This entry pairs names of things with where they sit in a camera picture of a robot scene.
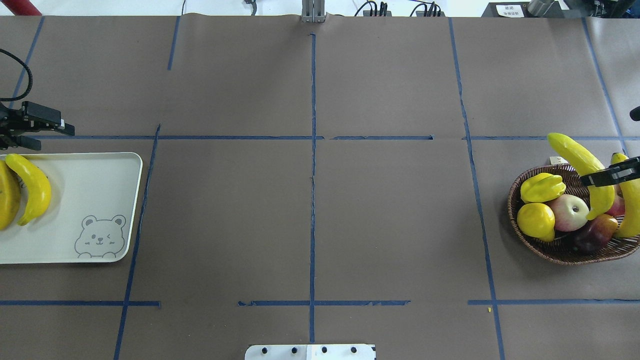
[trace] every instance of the lemon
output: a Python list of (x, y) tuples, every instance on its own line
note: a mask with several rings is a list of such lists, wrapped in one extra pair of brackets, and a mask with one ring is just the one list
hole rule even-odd
[(518, 211), (517, 222), (520, 230), (533, 238), (550, 242), (556, 236), (554, 212), (550, 207), (540, 202), (532, 202), (522, 206)]

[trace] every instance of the table surface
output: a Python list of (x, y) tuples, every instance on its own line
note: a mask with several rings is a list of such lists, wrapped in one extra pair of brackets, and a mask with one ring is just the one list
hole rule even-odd
[[(603, 162), (640, 154), (639, 31), (3, 17), (1, 47), (33, 70), (27, 100), (76, 127), (41, 136), (42, 152), (133, 151), (144, 169), (123, 260), (0, 266), (0, 358), (243, 359), (288, 343), (635, 357), (639, 256), (549, 263), (516, 238), (506, 196), (554, 155), (549, 132)], [(0, 65), (0, 93), (24, 88), (17, 64)]]

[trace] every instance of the red object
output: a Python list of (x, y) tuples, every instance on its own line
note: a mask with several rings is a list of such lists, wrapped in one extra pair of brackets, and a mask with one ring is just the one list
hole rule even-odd
[(2, 0), (2, 3), (11, 11), (14, 15), (37, 15), (42, 16), (42, 13), (36, 9), (29, 0)]

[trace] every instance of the basket rim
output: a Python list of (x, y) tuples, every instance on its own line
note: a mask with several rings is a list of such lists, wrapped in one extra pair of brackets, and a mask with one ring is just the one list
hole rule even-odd
[(559, 264), (559, 265), (583, 265), (583, 264), (601, 263), (601, 262), (604, 262), (604, 261), (612, 261), (612, 260), (622, 259), (622, 258), (625, 258), (625, 257), (633, 254), (638, 249), (638, 247), (640, 247), (640, 241), (638, 241), (639, 236), (635, 236), (633, 238), (614, 238), (614, 239), (617, 239), (619, 241), (624, 241), (624, 240), (627, 240), (629, 242), (634, 241), (632, 249), (626, 250), (626, 252), (624, 252), (622, 254), (611, 255), (611, 256), (606, 256), (606, 257), (602, 257), (602, 258), (591, 258), (591, 259), (585, 259), (585, 260), (580, 260), (580, 261), (563, 261), (563, 260), (560, 260), (560, 259), (557, 259), (557, 258), (553, 258), (553, 257), (549, 256), (548, 254), (544, 253), (543, 251), (541, 251), (540, 249), (536, 248), (535, 246), (531, 245), (531, 243), (528, 240), (528, 238), (532, 239), (533, 241), (538, 241), (540, 243), (542, 243), (542, 241), (540, 241), (540, 240), (538, 240), (536, 238), (532, 238), (532, 237), (530, 237), (528, 235), (525, 235), (524, 233), (522, 233), (520, 231), (520, 227), (518, 226), (518, 223), (517, 223), (517, 220), (516, 220), (517, 211), (515, 211), (516, 209), (514, 207), (514, 203), (516, 201), (519, 201), (520, 199), (514, 199), (514, 197), (515, 197), (515, 191), (521, 185), (521, 184), (518, 184), (518, 182), (522, 181), (523, 179), (525, 179), (526, 175), (528, 173), (531, 173), (531, 172), (537, 171), (537, 170), (566, 170), (566, 171), (569, 171), (569, 172), (576, 173), (575, 168), (573, 168), (570, 164), (567, 164), (567, 163), (557, 164), (557, 165), (541, 165), (541, 166), (532, 167), (532, 168), (530, 168), (528, 170), (525, 170), (518, 177), (516, 177), (516, 179), (512, 182), (511, 188), (509, 189), (509, 194), (507, 196), (507, 211), (508, 211), (509, 221), (511, 222), (511, 225), (512, 225), (514, 231), (516, 232), (516, 235), (520, 239), (520, 241), (529, 250), (531, 250), (532, 252), (534, 252), (539, 257), (541, 257), (543, 259), (546, 259), (547, 261), (549, 261), (551, 263), (555, 263), (555, 264)]

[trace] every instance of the white tray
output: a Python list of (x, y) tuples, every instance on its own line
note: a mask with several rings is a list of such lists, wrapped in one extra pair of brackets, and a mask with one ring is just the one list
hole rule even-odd
[(134, 152), (23, 155), (51, 182), (44, 215), (0, 230), (0, 264), (112, 263), (129, 250), (142, 159)]

